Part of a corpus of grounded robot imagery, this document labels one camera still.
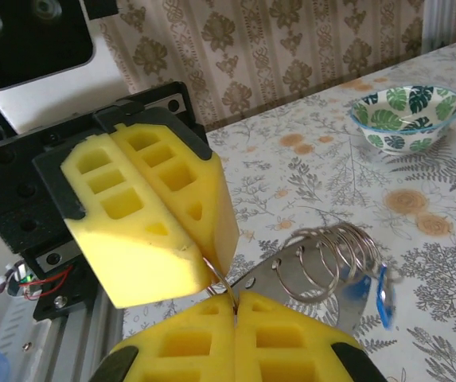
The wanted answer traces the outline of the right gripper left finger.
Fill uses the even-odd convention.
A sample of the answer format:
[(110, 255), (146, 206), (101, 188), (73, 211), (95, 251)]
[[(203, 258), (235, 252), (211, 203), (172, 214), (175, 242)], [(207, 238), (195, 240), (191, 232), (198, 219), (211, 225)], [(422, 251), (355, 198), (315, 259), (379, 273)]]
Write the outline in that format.
[(235, 315), (215, 295), (118, 343), (98, 381), (233, 381)]

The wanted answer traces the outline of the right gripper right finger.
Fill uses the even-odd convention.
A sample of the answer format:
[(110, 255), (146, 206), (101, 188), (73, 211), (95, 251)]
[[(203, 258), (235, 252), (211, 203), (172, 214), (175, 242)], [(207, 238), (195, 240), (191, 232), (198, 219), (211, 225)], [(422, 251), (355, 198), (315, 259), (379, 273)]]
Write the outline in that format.
[(376, 366), (343, 331), (255, 292), (240, 294), (236, 381), (374, 381)]

